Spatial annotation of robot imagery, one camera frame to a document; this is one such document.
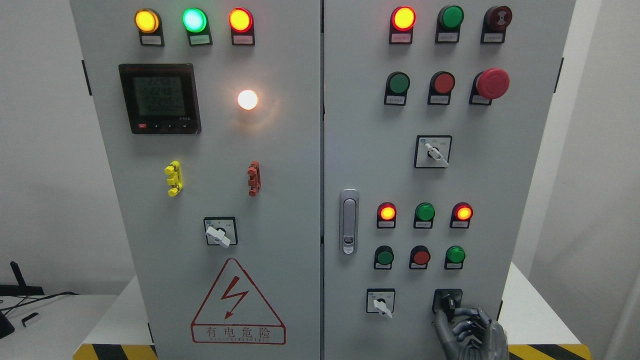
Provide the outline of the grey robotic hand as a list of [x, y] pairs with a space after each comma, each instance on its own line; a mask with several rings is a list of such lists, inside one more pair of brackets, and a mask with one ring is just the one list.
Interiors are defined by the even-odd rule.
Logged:
[[443, 310], [435, 312], [434, 328], [447, 360], [508, 360], [509, 346], [503, 326], [482, 309], [460, 307], [454, 326]]

